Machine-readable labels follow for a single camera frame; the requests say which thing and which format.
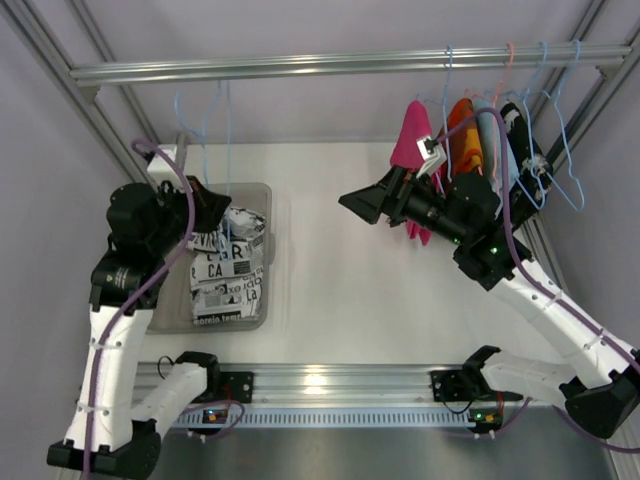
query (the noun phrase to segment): white wall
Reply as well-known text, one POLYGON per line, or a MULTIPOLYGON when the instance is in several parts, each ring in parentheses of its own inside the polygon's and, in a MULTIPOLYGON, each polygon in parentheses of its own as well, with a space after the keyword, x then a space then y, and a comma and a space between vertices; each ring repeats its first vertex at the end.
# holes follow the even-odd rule
MULTIPOLYGON (((87 4, 119 60, 150 61, 562 42, 569 39, 589 0, 87 0, 87 4)), ((609 37, 617 33, 612 30, 609 37)), ((481 92, 495 88, 502 73, 454 71, 450 98, 459 98, 466 88, 481 92)), ((531 73, 514 70, 505 90, 522 88, 531 73)), ((234 81, 234 141, 395 141, 407 104, 418 93, 439 98, 444 82, 443 72, 234 81)), ((184 117, 198 125, 215 85, 180 85, 184 117)), ((178 129, 173 97, 180 85, 135 88, 163 141, 171 140, 178 129)), ((438 128, 441 109, 429 107, 429 115, 438 128)), ((213 142, 224 143, 222 109, 214 114, 209 134, 213 142)))
POLYGON ((73 415, 89 276, 125 179, 1 18, 0 44, 0 471, 42 479, 73 415))

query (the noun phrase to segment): black bracket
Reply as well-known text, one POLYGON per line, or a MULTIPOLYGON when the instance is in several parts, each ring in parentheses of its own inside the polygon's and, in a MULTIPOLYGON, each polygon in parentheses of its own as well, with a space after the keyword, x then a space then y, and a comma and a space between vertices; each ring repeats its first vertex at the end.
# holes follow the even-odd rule
POLYGON ((216 400, 231 400, 251 403, 253 399, 253 372, 221 372, 219 397, 216 400))
MULTIPOLYGON (((474 392, 474 386, 469 384, 469 376, 462 368, 450 370, 434 370, 429 372, 431 376, 431 388, 433 399, 436 402, 470 402, 471 400, 497 401, 497 392, 493 390, 483 390, 478 395, 474 392)), ((522 395, 512 392, 501 392, 504 401, 522 400, 522 395)))
MULTIPOLYGON (((241 403, 251 403, 253 399, 253 379, 253 372, 221 372, 220 388, 213 401, 236 400, 241 403)), ((190 428, 189 431, 208 437, 220 431, 217 425, 218 423, 214 422, 211 427, 190 428)))

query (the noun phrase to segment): red wire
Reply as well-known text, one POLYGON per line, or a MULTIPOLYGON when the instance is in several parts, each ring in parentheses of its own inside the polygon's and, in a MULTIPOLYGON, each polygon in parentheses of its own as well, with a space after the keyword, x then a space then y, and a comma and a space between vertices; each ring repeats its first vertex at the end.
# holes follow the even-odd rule
POLYGON ((502 392, 497 392, 496 397, 498 398, 498 412, 502 415, 504 412, 504 400, 502 399, 502 392))

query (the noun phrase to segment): orange cloth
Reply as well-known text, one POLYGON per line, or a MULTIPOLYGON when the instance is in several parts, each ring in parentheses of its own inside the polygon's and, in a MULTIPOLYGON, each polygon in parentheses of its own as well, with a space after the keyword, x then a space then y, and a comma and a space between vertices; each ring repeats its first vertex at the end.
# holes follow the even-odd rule
MULTIPOLYGON (((463 98, 455 104, 447 119, 449 130, 459 125, 464 119, 473 115, 473 103, 468 98, 463 98)), ((444 127, 440 130, 440 135, 444 135, 444 127)), ((446 142, 442 146, 447 151, 446 142)), ((451 152, 451 178, 459 173, 479 171, 482 169, 484 160, 482 158, 482 146, 478 135, 478 125, 471 120, 467 125, 449 138, 449 150, 451 152)), ((441 175, 443 181, 447 179, 447 164, 442 165, 441 175)))

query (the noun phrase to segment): cable tie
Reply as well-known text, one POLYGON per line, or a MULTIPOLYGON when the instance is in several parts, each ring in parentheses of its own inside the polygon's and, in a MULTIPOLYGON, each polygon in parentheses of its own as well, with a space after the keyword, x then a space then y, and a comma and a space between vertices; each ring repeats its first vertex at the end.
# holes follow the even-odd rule
POLYGON ((542 311, 544 312, 547 308, 552 306, 554 303, 557 303, 558 300, 562 298, 563 293, 564 292, 562 290, 558 290, 558 293, 556 293, 556 295, 553 298, 549 299, 549 302, 542 308, 542 311))
POLYGON ((93 348, 94 350, 118 350, 122 348, 122 342, 118 341, 113 345, 109 345, 107 343, 98 343, 95 341, 90 341, 89 347, 93 348))
POLYGON ((77 401, 76 405, 78 406, 78 408, 80 410, 78 410, 79 412, 86 412, 86 413, 91 413, 91 412, 108 412, 111 410, 115 410, 116 408, 119 407, 123 407, 125 406, 124 403, 121 403, 119 405, 113 405, 111 407, 105 407, 105 406, 100 406, 100 405, 96 405, 94 407, 90 407, 88 404, 81 402, 81 401, 77 401))
POLYGON ((549 307, 553 306, 555 303, 557 303, 558 300, 560 300, 562 298, 563 294, 564 294, 564 292, 562 290, 558 290, 558 293, 556 293, 553 298, 549 299, 549 301, 545 304, 545 306, 540 309, 538 314, 535 317, 531 318, 531 320, 529 320, 529 323, 533 324, 533 322, 538 321, 540 319, 540 317, 544 316, 544 314, 547 311, 547 309, 549 307))
POLYGON ((584 347, 582 347, 584 350, 591 350, 591 348, 597 344, 598 342, 604 340, 604 337, 606 335, 609 335, 609 332, 603 327, 600 329, 600 333, 598 333, 598 335, 596 335, 595 337, 593 337, 593 340, 591 340, 589 343, 585 343, 584 347))

